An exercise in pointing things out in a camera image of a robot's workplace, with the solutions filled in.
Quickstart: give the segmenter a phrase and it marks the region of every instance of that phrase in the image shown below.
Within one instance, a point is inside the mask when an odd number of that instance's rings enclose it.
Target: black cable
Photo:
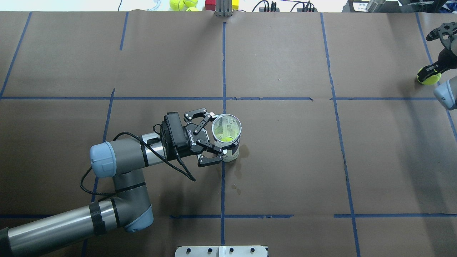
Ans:
[[[258,3],[254,6],[254,8],[252,9],[252,11],[255,11],[256,7],[259,6],[259,4],[261,4],[261,2],[264,2],[264,4],[266,5],[264,11],[270,9],[270,3],[269,3],[267,0],[261,0],[260,2],[258,2]]]
[[[292,9],[290,9],[290,12],[292,12],[293,9],[294,9],[298,4],[302,4],[302,5],[303,5],[302,11],[305,10],[305,3],[304,3],[304,2],[297,2],[296,4],[294,4],[294,6],[292,6]]]
[[[138,136],[136,136],[136,135],[134,135],[134,134],[132,134],[132,133],[130,133],[130,132],[125,132],[125,131],[124,131],[124,132],[121,132],[121,133],[117,134],[117,135],[114,137],[113,141],[116,141],[116,140],[117,140],[120,136],[122,136],[122,135],[129,135],[129,136],[135,138],[141,145],[144,145],[145,147],[147,147],[151,152],[153,152],[159,159],[161,159],[161,160],[162,160],[164,163],[166,163],[168,166],[170,166],[170,167],[172,167],[173,169],[179,171],[180,173],[182,173],[184,176],[186,176],[186,177],[189,178],[190,180],[195,181],[194,176],[192,176],[192,174],[191,174],[191,172],[189,171],[189,169],[186,167],[186,165],[184,164],[184,162],[181,160],[181,157],[179,156],[179,153],[178,153],[178,149],[177,149],[177,148],[174,148],[174,150],[175,150],[175,155],[176,155],[176,159],[178,160],[178,163],[184,168],[185,172],[184,172],[183,170],[181,170],[180,168],[174,166],[174,165],[171,164],[170,162],[168,162],[163,156],[161,156],[161,155],[160,155],[159,153],[157,153],[154,149],[152,149],[152,147],[151,147],[149,144],[145,143],[143,140],[141,140],[140,137],[138,137]],[[91,194],[91,195],[102,195],[102,196],[106,196],[106,197],[100,199],[99,201],[103,201],[104,199],[107,199],[107,198],[109,198],[109,197],[115,195],[115,193],[97,193],[97,192],[93,192],[93,191],[91,191],[91,190],[89,190],[89,189],[87,189],[87,188],[84,187],[84,185],[83,185],[84,180],[85,180],[85,178],[87,177],[87,175],[89,174],[89,172],[90,172],[91,170],[92,170],[92,166],[84,173],[83,177],[82,177],[81,180],[80,180],[80,188],[81,188],[84,192],[89,193],[89,194]]]
[[[113,141],[117,140],[117,138],[119,138],[120,136],[122,135],[129,135],[133,138],[135,138],[141,145],[144,145],[146,148],[148,148],[151,152],[153,152],[155,154],[155,156],[157,156],[160,160],[162,160],[164,163],[166,163],[168,166],[172,167],[173,169],[175,169],[176,171],[179,171],[180,173],[182,173],[184,176],[186,176],[187,178],[189,178],[190,180],[192,181],[195,181],[195,178],[192,176],[192,175],[188,175],[186,172],[184,172],[183,170],[181,170],[180,168],[174,166],[173,164],[169,163],[163,156],[161,156],[159,153],[157,153],[156,151],[154,151],[154,149],[152,149],[152,147],[150,145],[148,145],[147,143],[145,143],[143,140],[141,140],[138,136],[130,133],[130,132],[121,132],[119,134],[117,134],[116,137],[114,137]]]
[[[89,194],[92,194],[92,195],[104,195],[104,196],[107,196],[107,197],[111,197],[113,195],[115,195],[115,193],[97,193],[97,192],[93,192],[87,188],[85,188],[83,186],[83,182],[84,182],[84,179],[87,177],[87,175],[89,174],[89,172],[92,170],[92,166],[86,171],[86,173],[84,173],[84,176],[81,178],[81,181],[80,181],[80,188],[86,192],[86,193],[89,193]]]
[[[176,147],[175,147],[175,155],[176,155],[176,160],[178,160],[178,163],[181,164],[181,166],[187,172],[187,176],[186,177],[188,177],[192,181],[195,181],[195,178],[192,176],[191,172],[187,169],[186,165],[181,160],[181,157],[179,156],[179,153],[178,153],[178,149]]]
[[[303,9],[303,12],[308,12],[309,11],[309,8],[310,8],[310,2],[308,1],[308,3],[306,3],[306,6],[305,8]]]
[[[152,130],[153,130],[157,135],[159,135],[159,137],[160,137],[159,140],[162,140],[162,133],[155,131],[155,126],[159,126],[159,127],[160,127],[160,130],[162,131],[162,130],[163,130],[162,124],[155,124],[155,125],[152,127]]]

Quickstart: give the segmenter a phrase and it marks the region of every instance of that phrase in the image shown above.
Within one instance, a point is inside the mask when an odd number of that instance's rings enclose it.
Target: red block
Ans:
[[[216,10],[216,0],[206,0],[205,1],[205,10],[215,11]]]

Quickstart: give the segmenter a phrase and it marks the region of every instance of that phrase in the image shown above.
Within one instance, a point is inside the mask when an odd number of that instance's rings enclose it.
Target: wet stain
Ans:
[[[236,189],[236,192],[238,193],[238,195],[241,195],[241,189],[237,188],[236,184],[232,185],[232,189]]]
[[[241,164],[236,166],[236,170],[235,170],[234,174],[237,179],[243,178],[243,174],[241,174]]]
[[[246,145],[242,145],[239,147],[239,155],[241,158],[248,157],[250,154],[249,148]]]

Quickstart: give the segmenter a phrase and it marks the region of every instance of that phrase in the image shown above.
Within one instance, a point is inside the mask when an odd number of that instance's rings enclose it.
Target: black electrical tape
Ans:
[[[111,198],[111,204],[113,205],[114,217],[116,217],[116,225],[120,228],[121,221],[119,220],[119,213],[117,213],[116,201],[114,201],[114,198]]]
[[[141,145],[141,152],[143,154],[144,165],[145,165],[145,167],[149,167],[149,161],[148,161],[148,156],[146,154],[146,148],[144,147],[143,144],[140,144],[140,145]]]
[[[8,228],[8,227],[0,230],[0,256],[14,257],[13,252],[11,251],[10,238],[8,237],[8,230],[10,230],[10,228]]]
[[[94,233],[96,236],[106,234],[105,222],[101,218],[100,205],[98,202],[89,204],[90,218],[94,226]]]
[[[124,188],[118,189],[118,190],[116,190],[116,193],[124,192],[124,191],[127,191],[127,190],[132,190],[132,189],[135,189],[137,187],[142,187],[144,185],[146,185],[146,182],[141,182],[141,183],[138,183],[138,184],[133,185],[133,186],[129,186],[129,187],[124,187]]]

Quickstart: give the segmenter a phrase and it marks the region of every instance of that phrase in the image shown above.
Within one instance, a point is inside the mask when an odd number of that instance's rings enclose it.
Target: yellow block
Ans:
[[[233,10],[238,10],[239,0],[232,0],[232,7],[233,7]]]

